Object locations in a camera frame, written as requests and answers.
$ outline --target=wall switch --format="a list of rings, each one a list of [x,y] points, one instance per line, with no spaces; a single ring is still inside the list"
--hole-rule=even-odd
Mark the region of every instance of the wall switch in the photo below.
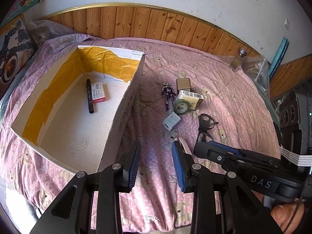
[[[291,26],[291,24],[289,23],[288,19],[285,20],[284,25],[285,25],[286,29],[289,30],[289,27]]]

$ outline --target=black cable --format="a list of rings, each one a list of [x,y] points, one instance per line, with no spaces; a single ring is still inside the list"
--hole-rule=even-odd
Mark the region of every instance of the black cable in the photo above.
[[[302,188],[302,191],[301,191],[299,200],[298,200],[298,202],[297,202],[296,208],[295,208],[295,210],[294,210],[294,213],[293,213],[293,215],[292,215],[292,217],[291,217],[289,223],[287,224],[286,228],[284,229],[283,233],[286,233],[286,231],[288,230],[289,226],[291,225],[291,223],[292,223],[294,217],[296,216],[296,213],[297,213],[297,211],[298,211],[298,209],[299,209],[299,207],[300,207],[300,203],[301,203],[301,200],[302,200],[303,193],[304,193],[304,191],[305,191],[306,186],[308,185],[308,181],[309,181],[309,179],[310,179],[310,176],[311,176],[311,174],[308,174],[308,176],[305,178],[305,184],[304,184],[304,186],[303,186],[303,188]]]

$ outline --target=tape roll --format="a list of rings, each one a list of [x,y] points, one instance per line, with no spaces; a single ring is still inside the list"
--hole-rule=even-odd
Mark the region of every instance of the tape roll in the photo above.
[[[190,109],[189,103],[185,99],[177,99],[174,102],[174,112],[177,115],[184,115],[186,114]]]

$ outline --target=human hand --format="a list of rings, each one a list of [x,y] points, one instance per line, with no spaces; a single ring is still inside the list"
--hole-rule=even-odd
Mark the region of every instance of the human hand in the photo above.
[[[297,206],[297,203],[295,202],[295,203],[277,205],[272,209],[271,216],[280,226],[282,231],[284,231],[286,226],[288,225],[296,206]],[[305,211],[305,206],[303,203],[301,203],[294,219],[291,222],[291,225],[289,226],[285,234],[291,234],[294,232],[294,230],[298,227],[300,223],[300,220],[303,216],[304,211]]]

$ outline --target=cartoon poster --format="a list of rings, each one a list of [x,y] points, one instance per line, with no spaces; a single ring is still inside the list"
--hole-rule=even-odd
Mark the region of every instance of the cartoon poster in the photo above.
[[[22,15],[0,30],[0,47],[1,98],[14,76],[37,50]]]
[[[16,0],[15,3],[10,8],[9,12],[5,16],[4,20],[0,25],[0,29],[2,29],[6,24],[8,24],[11,20],[16,18],[18,15],[24,13],[32,6],[39,3],[41,0]]]

